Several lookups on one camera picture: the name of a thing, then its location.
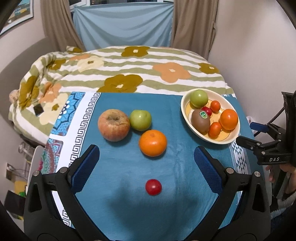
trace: window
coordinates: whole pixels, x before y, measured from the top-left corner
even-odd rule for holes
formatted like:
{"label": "window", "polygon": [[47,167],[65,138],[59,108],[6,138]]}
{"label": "window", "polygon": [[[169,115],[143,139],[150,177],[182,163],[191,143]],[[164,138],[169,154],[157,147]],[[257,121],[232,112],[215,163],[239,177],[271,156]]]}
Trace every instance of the window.
{"label": "window", "polygon": [[91,5],[124,3],[124,2],[158,2],[158,0],[91,0]]}
{"label": "window", "polygon": [[173,2],[174,0],[69,0],[70,10],[74,11],[75,6],[100,5],[108,3],[125,3],[125,2]]}

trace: curtain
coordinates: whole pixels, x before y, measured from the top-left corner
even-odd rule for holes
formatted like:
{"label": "curtain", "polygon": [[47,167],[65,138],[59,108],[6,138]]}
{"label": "curtain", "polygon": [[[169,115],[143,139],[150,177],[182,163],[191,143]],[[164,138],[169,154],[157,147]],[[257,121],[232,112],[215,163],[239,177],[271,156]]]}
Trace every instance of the curtain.
{"label": "curtain", "polygon": [[56,51],[66,51],[67,45],[85,51],[71,18],[69,0],[41,0],[41,15],[45,35]]}
{"label": "curtain", "polygon": [[172,3],[120,3],[76,7],[75,29],[87,51],[117,45],[168,47]]}
{"label": "curtain", "polygon": [[174,0],[171,47],[208,58],[215,37],[218,0]]}

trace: bowl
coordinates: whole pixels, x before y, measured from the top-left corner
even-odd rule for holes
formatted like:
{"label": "bowl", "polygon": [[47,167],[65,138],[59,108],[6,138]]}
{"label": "bowl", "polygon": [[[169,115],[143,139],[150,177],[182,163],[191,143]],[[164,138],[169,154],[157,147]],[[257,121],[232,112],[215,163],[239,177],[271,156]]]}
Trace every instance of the bowl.
{"label": "bowl", "polygon": [[209,101],[206,104],[207,107],[210,107],[210,103],[213,100],[217,100],[219,101],[220,105],[221,105],[221,109],[218,113],[213,113],[210,121],[211,124],[214,121],[218,121],[219,117],[221,115],[221,113],[225,110],[225,109],[233,109],[233,106],[229,103],[229,101],[227,101],[224,97],[222,97],[221,95],[217,94],[214,91],[211,90],[207,90],[207,89],[193,89],[188,91],[181,99],[181,111],[182,111],[182,115],[186,121],[186,124],[189,126],[189,128],[197,135],[199,136],[201,139],[207,141],[207,142],[211,142],[211,143],[215,143],[215,144],[219,144],[219,145],[225,145],[225,144],[229,144],[231,142],[233,142],[239,135],[239,130],[240,130],[240,123],[238,121],[237,126],[235,129],[231,130],[231,131],[226,131],[223,130],[221,131],[220,135],[216,138],[216,139],[211,139],[209,138],[208,134],[201,134],[200,132],[198,132],[191,124],[190,119],[191,119],[191,114],[193,109],[196,109],[195,107],[193,107],[190,104],[190,95],[193,91],[195,90],[203,90],[207,93],[208,97],[209,97]]}

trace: kiwi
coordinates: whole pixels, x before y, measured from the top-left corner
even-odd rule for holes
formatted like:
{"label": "kiwi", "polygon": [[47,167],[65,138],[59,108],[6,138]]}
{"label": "kiwi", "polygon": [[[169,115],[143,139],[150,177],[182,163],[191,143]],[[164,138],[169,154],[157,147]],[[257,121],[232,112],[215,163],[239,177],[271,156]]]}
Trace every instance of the kiwi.
{"label": "kiwi", "polygon": [[194,110],[191,115],[191,124],[201,134],[206,134],[211,125],[211,121],[207,113],[203,110]]}

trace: floral blanket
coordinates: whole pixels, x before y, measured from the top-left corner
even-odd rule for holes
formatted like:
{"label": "floral blanket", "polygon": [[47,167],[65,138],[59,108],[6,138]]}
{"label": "floral blanket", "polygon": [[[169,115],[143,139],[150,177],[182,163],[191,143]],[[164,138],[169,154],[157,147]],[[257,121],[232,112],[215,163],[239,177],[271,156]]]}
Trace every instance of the floral blanket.
{"label": "floral blanket", "polygon": [[[76,47],[48,53],[20,82],[10,106],[15,129],[46,144],[73,91],[183,95],[194,88],[232,94],[219,70],[190,51],[167,47],[113,46],[83,53]],[[42,113],[36,107],[42,106]]]}

